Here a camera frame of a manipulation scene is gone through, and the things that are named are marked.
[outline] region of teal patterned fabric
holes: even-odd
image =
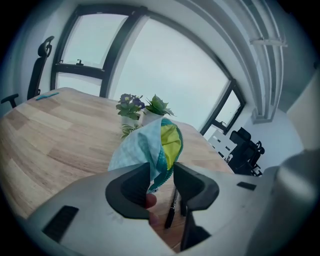
[[[161,144],[161,126],[166,125],[175,124],[167,118],[160,118],[130,133],[114,151],[108,171],[149,162],[150,181],[154,180],[154,184],[148,192],[154,192],[170,178],[174,170],[173,166],[168,170],[165,151]],[[181,149],[175,161],[183,150],[183,137],[178,127],[177,131],[181,140]]]

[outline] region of hand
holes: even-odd
[[[154,206],[156,203],[157,203],[157,197],[154,194],[146,194],[146,203],[145,203],[146,209]],[[158,220],[159,220],[159,217],[155,215],[153,212],[150,212],[149,223],[151,225],[157,224]]]

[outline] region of black office chair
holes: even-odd
[[[50,53],[52,50],[52,45],[50,43],[54,38],[55,37],[53,35],[48,37],[38,48],[39,58],[35,61],[33,66],[32,75],[29,83],[28,94],[26,97],[27,100],[40,94],[39,83],[41,80],[41,75],[44,70],[46,60],[50,56]],[[8,97],[5,97],[1,100],[1,104],[5,102],[10,102],[11,107],[15,108],[17,106],[15,102],[15,98],[17,98],[18,96],[19,94],[16,93]]]

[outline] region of window frame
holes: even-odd
[[[123,23],[118,33],[115,35],[113,42],[111,43],[110,49],[104,60],[102,68],[85,66],[85,65],[75,65],[75,64],[65,64],[60,63],[62,58],[65,46],[67,44],[69,35],[77,22],[77,19],[83,15],[91,14],[118,14],[126,15],[128,18]],[[183,34],[189,40],[194,42],[198,47],[200,47],[222,70],[225,76],[229,79],[229,84],[220,98],[219,102],[216,105],[216,108],[213,110],[212,115],[209,117],[208,121],[205,123],[200,133],[204,135],[211,125],[216,126],[217,128],[223,130],[223,134],[232,128],[233,124],[236,122],[237,118],[241,114],[243,108],[246,105],[245,98],[240,91],[240,88],[237,85],[236,80],[232,77],[231,73],[228,71],[221,59],[213,52],[213,50],[198,36],[192,33],[189,29],[180,25],[179,23],[173,21],[172,19],[158,14],[156,12],[148,10],[145,6],[131,6],[131,5],[122,5],[122,4],[91,4],[91,5],[78,5],[74,10],[69,20],[67,21],[61,37],[58,41],[56,51],[53,57],[52,69],[51,69],[51,80],[50,80],[50,90],[56,89],[56,79],[57,73],[70,73],[77,74],[82,76],[88,76],[92,78],[101,79],[101,88],[100,88],[100,97],[108,98],[111,83],[114,77],[114,73],[121,56],[124,46],[131,36],[134,28],[140,21],[143,16],[149,16],[151,19],[154,19],[158,22],[161,22],[172,29]],[[216,121],[216,118],[225,105],[231,91],[233,91],[240,102],[240,107],[236,111],[234,117],[228,126],[224,126],[222,122]]]

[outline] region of purple flower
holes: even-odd
[[[139,98],[134,98],[132,102],[135,106],[139,107],[142,110],[145,108],[145,104]]]
[[[120,102],[130,101],[131,99],[131,94],[124,93],[121,95]]]

